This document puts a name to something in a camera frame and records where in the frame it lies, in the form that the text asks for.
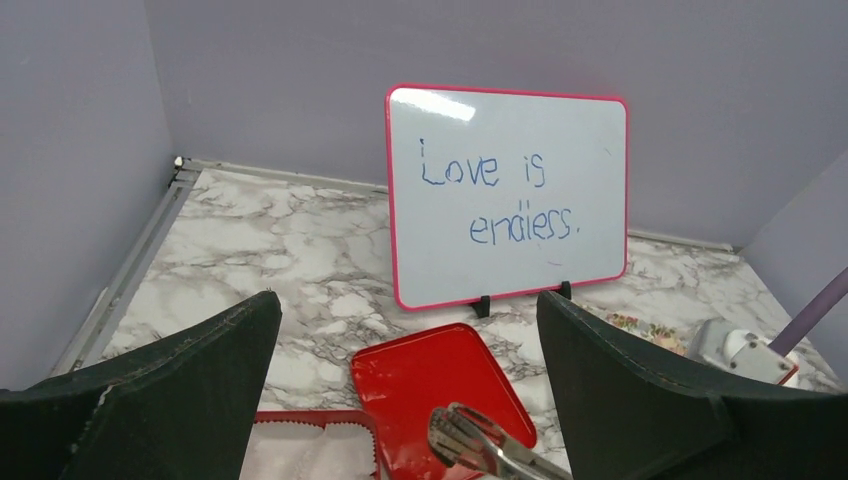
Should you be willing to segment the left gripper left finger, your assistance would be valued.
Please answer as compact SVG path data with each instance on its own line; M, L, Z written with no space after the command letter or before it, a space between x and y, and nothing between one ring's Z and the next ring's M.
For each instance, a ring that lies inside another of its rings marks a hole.
M190 328L1 394L5 479L236 479L281 323L261 291Z

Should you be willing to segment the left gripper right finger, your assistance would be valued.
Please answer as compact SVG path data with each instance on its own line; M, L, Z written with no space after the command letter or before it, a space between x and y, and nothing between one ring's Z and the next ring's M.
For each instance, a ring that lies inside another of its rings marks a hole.
M697 363L552 291L536 319L575 478L846 477L845 395Z

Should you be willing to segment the metal tongs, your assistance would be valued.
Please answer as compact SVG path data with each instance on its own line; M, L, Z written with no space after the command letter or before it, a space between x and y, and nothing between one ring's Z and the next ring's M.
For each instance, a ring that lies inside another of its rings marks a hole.
M499 479L572 480L481 412L461 403L432 410L427 441L445 466L456 465Z

